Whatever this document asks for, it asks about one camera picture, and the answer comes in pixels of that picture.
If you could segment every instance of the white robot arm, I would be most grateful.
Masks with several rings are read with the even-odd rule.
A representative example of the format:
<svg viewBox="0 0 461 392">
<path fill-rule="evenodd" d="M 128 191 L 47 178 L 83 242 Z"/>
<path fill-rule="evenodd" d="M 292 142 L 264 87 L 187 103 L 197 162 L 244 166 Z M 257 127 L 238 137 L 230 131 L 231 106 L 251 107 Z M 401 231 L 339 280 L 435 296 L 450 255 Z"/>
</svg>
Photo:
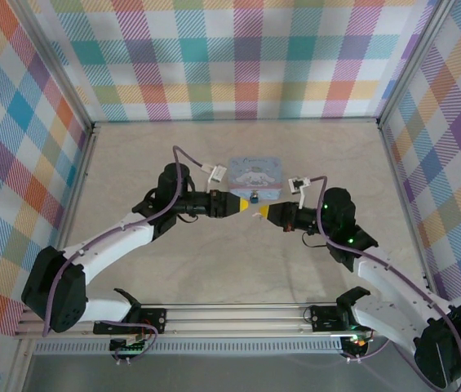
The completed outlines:
<svg viewBox="0 0 461 392">
<path fill-rule="evenodd" d="M 151 189 L 116 225 L 63 251 L 53 247 L 40 251 L 22 301 L 45 321 L 46 333 L 49 327 L 54 332 L 64 332 L 76 323 L 99 320 L 123 323 L 130 334 L 141 332 L 137 325 L 150 320 L 148 324 L 157 333 L 164 332 L 166 309 L 144 309 L 121 289 L 93 292 L 87 287 L 97 274 L 128 252 L 162 236 L 174 226 L 180 214 L 221 218 L 248 207 L 246 200 L 233 194 L 217 190 L 197 192 L 188 168 L 180 165 L 176 171 L 177 168 L 174 163 L 167 165 L 159 176 L 157 188 Z M 181 192 L 176 197 L 178 173 L 182 176 Z M 309 180 L 295 182 L 299 187 L 307 183 Z M 443 388 L 459 378 L 461 355 L 454 334 L 439 317 L 439 311 L 448 315 L 461 339 L 461 306 L 455 308 L 424 285 L 416 285 L 421 290 L 414 290 L 408 284 L 411 279 L 390 266 L 377 242 L 356 224 L 355 205 L 346 189 L 328 189 L 322 208 L 316 210 L 302 203 L 285 202 L 262 207 L 260 212 L 286 232 L 300 229 L 312 235 L 324 231 L 332 257 L 382 292 L 384 301 L 362 287 L 355 287 L 340 296 L 332 310 L 329 306 L 321 309 L 311 305 L 312 330 L 377 331 L 414 355 L 419 369 L 433 384 Z M 316 219 L 317 211 L 321 212 L 320 220 Z M 101 324 L 95 324 L 95 333 L 104 331 Z M 354 347 L 348 354 L 362 356 L 366 351 L 367 345 Z"/>
<path fill-rule="evenodd" d="M 305 180 L 292 183 L 301 188 L 310 182 Z M 453 306 L 391 264 L 377 242 L 357 225 L 355 204 L 346 189 L 321 193 L 317 209 L 285 202 L 261 207 L 260 212 L 285 232 L 322 234 L 337 262 L 383 294 L 382 301 L 355 287 L 337 298 L 335 320 L 344 330 L 368 328 L 386 336 L 414 355 L 420 371 L 440 388 L 461 377 L 461 305 Z M 310 311 L 315 331 L 322 325 L 323 312 L 316 305 Z M 354 348 L 350 354 L 362 356 L 366 350 Z"/>
</svg>

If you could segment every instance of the black mounting plate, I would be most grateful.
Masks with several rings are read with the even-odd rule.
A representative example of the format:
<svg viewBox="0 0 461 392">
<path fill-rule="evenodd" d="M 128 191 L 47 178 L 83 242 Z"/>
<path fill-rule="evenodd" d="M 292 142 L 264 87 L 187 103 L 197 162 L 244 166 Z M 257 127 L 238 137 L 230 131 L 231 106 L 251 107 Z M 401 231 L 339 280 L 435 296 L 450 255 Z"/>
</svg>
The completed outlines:
<svg viewBox="0 0 461 392">
<path fill-rule="evenodd" d="M 165 308 L 139 308 L 137 314 L 131 313 L 130 323 L 150 324 L 159 333 L 165 331 L 166 309 Z M 96 322 L 92 333 L 95 335 L 133 335 L 140 334 L 140 327 L 119 327 L 107 323 Z"/>
<path fill-rule="evenodd" d="M 344 322 L 338 315 L 337 306 L 311 305 L 309 309 L 312 332 L 344 330 Z"/>
</svg>

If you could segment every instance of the colorful plaid backdrop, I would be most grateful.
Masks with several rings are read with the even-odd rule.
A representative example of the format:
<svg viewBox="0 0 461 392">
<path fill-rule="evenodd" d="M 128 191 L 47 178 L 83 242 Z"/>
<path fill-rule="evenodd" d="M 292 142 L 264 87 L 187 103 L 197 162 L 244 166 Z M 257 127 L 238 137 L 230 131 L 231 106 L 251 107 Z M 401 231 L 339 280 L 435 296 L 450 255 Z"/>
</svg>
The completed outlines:
<svg viewBox="0 0 461 392">
<path fill-rule="evenodd" d="M 24 1 L 100 121 L 375 116 L 437 2 Z"/>
<path fill-rule="evenodd" d="M 21 290 L 53 243 L 86 138 L 5 0 L 0 0 L 0 384 L 11 366 Z"/>
<path fill-rule="evenodd" d="M 461 301 L 461 0 L 385 135 L 440 294 Z"/>
</svg>

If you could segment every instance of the beige floor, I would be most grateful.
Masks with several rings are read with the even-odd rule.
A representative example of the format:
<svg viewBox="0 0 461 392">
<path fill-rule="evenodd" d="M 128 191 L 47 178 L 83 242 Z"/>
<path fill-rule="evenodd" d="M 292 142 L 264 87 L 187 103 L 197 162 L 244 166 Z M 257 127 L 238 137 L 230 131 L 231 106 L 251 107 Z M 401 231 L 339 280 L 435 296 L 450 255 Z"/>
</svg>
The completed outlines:
<svg viewBox="0 0 461 392">
<path fill-rule="evenodd" d="M 358 223 L 417 279 L 419 263 L 403 217 L 379 134 L 373 123 L 176 122 L 103 125 L 78 207 L 70 243 L 119 221 L 156 186 L 177 144 L 200 162 L 273 155 L 285 178 L 327 174 L 329 186 L 348 189 Z M 193 170 L 201 188 L 204 173 Z M 317 201 L 319 185 L 308 205 Z M 293 199 L 286 187 L 283 200 Z M 326 249 L 309 249 L 301 233 L 283 233 L 241 214 L 193 225 L 178 222 L 166 236 L 136 249 L 98 275 L 91 286 L 121 287 L 141 302 L 333 301 L 364 284 Z M 320 238 L 310 240 L 318 243 Z"/>
</svg>

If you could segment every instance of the cable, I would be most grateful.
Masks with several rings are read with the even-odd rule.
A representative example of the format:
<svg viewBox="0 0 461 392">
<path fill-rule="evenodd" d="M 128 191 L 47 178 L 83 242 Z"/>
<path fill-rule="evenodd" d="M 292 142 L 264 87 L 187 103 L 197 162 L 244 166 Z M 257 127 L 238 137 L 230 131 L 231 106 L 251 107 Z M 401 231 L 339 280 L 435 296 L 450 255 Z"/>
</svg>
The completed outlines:
<svg viewBox="0 0 461 392">
<path fill-rule="evenodd" d="M 150 321 L 149 321 L 148 319 L 143 320 L 143 322 L 144 322 L 145 324 L 150 324 Z M 142 332 L 142 334 L 143 334 L 143 338 L 145 338 L 145 328 L 141 328 L 141 332 Z M 146 338 L 146 339 L 147 339 L 147 340 L 150 339 L 150 337 L 152 336 L 152 334 L 153 334 L 153 332 L 152 332 L 152 330 L 151 330 L 151 331 L 148 333 L 148 338 Z"/>
<path fill-rule="evenodd" d="M 306 317 L 306 312 L 310 310 L 310 307 L 306 308 L 303 312 L 303 320 L 306 321 L 308 324 L 312 323 L 312 320 Z"/>
<path fill-rule="evenodd" d="M 194 223 L 194 222 L 197 222 L 197 220 L 199 219 L 199 216 L 195 216 L 193 220 L 186 220 L 181 215 L 178 215 L 178 219 L 184 223 Z"/>
<path fill-rule="evenodd" d="M 149 351 L 152 348 L 152 346 L 154 345 L 154 343 L 156 343 L 158 331 L 157 331 L 157 328 L 154 327 L 152 324 L 121 323 L 121 322 L 118 322 L 118 321 L 108 321 L 108 320 L 101 320 L 100 322 L 105 323 L 105 324 L 119 326 L 119 327 L 147 328 L 147 329 L 150 329 L 153 332 L 154 338 L 152 339 L 152 341 L 147 344 L 147 347 L 145 347 L 143 351 L 141 351 L 139 354 L 137 354 L 134 358 L 131 359 L 132 362 L 139 361 L 143 357 L 143 354 L 145 354 L 147 351 Z M 120 360 L 120 358 L 117 356 L 117 354 L 119 353 L 119 350 L 120 349 L 116 349 L 116 351 L 114 351 L 114 358 L 118 361 L 118 363 L 119 363 L 119 360 Z"/>
<path fill-rule="evenodd" d="M 355 357 L 351 354 L 348 354 L 348 353 L 345 353 L 348 357 L 352 358 L 352 359 L 359 359 L 359 360 L 363 360 L 363 359 L 369 359 L 369 358 L 372 358 L 374 357 L 375 355 L 377 355 L 378 353 L 380 353 L 382 350 L 384 350 L 386 348 L 387 345 L 389 345 L 390 343 L 390 340 L 389 339 L 386 339 L 386 341 L 377 349 L 375 350 L 373 353 L 369 353 L 369 354 L 366 354 L 366 355 L 363 355 L 362 357 Z"/>
<path fill-rule="evenodd" d="M 179 179 L 181 177 L 181 166 L 180 166 L 180 159 L 178 158 L 177 152 L 181 152 L 182 155 L 184 155 L 190 162 L 197 166 L 201 166 L 201 164 L 196 161 L 194 158 L 192 158 L 190 155 L 185 153 L 179 146 L 174 145 L 172 147 L 172 153 L 174 154 L 174 160 L 175 160 L 175 169 L 177 171 L 177 178 Z M 52 313 L 52 305 L 54 302 L 54 296 L 56 293 L 56 288 L 58 286 L 58 282 L 61 280 L 61 277 L 64 274 L 65 269 L 73 262 L 75 261 L 80 254 L 80 251 L 88 251 L 91 247 L 96 245 L 97 243 L 103 241 L 104 239 L 110 237 L 112 234 L 115 234 L 119 231 L 123 231 L 126 229 L 131 229 L 135 226 L 140 226 L 145 223 L 148 223 L 162 215 L 164 215 L 168 210 L 174 206 L 175 202 L 177 201 L 178 197 L 180 196 L 181 193 L 181 181 L 176 181 L 176 187 L 175 187 L 175 193 L 174 197 L 172 200 L 166 205 L 165 208 L 163 208 L 161 211 L 156 212 L 154 215 L 144 218 L 142 220 L 138 220 L 136 222 L 130 223 L 129 225 L 126 225 L 124 228 L 122 227 L 115 227 L 111 230 L 106 231 L 105 233 L 99 235 L 98 237 L 92 239 L 89 243 L 85 244 L 80 250 L 76 251 L 71 257 L 68 258 L 68 260 L 60 267 L 58 272 L 56 273 L 56 276 L 54 277 L 54 280 L 52 281 L 51 289 L 49 290 L 49 295 L 47 297 L 47 307 L 45 310 L 45 318 L 43 322 L 43 332 L 42 332 L 42 337 L 46 337 L 49 334 L 50 325 L 51 325 L 51 313 Z"/>
<path fill-rule="evenodd" d="M 303 244 L 304 244 L 305 247 L 326 247 L 326 244 L 324 244 L 324 245 L 308 245 L 306 243 L 306 241 L 304 241 L 304 235 L 305 234 L 308 234 L 308 233 L 304 232 L 303 235 L 301 236 L 301 240 L 303 241 Z"/>
<path fill-rule="evenodd" d="M 328 182 L 328 177 L 327 176 L 319 176 L 312 178 L 310 181 L 318 181 L 322 180 L 322 187 L 321 187 L 321 192 L 319 193 L 319 200 L 317 202 L 317 227 L 319 228 L 319 233 L 321 233 L 321 236 L 325 239 L 327 243 L 329 243 L 332 247 L 336 247 L 337 249 L 344 250 L 346 252 L 351 252 L 355 253 L 359 256 L 364 256 L 372 261 L 375 261 L 376 263 L 380 264 L 383 266 L 386 270 L 392 271 L 396 276 L 398 276 L 404 283 L 406 283 L 409 287 L 411 287 L 417 294 L 419 294 L 445 321 L 446 325 L 450 329 L 451 333 L 453 334 L 455 338 L 455 342 L 457 343 L 457 346 L 459 348 L 459 354 L 461 358 L 461 338 L 459 333 L 457 332 L 457 329 L 451 322 L 450 318 L 447 316 L 446 313 L 441 309 L 441 307 L 435 303 L 435 301 L 427 294 L 425 293 L 421 288 L 419 288 L 415 283 L 413 283 L 411 280 L 409 280 L 401 271 L 398 269 L 395 269 L 393 266 L 391 266 L 389 263 L 386 261 L 383 261 L 379 259 L 377 256 L 373 256 L 370 253 L 364 252 L 364 251 L 359 251 L 358 249 L 352 248 L 352 247 L 345 247 L 344 245 L 339 245 L 338 243 L 335 243 L 328 237 L 325 233 L 325 230 L 322 227 L 322 220 L 321 220 L 321 208 L 322 208 L 322 200 L 324 198 L 325 190 L 326 190 L 326 184 Z M 461 392 L 461 381 L 460 381 L 460 387 L 456 390 L 456 392 Z"/>
</svg>

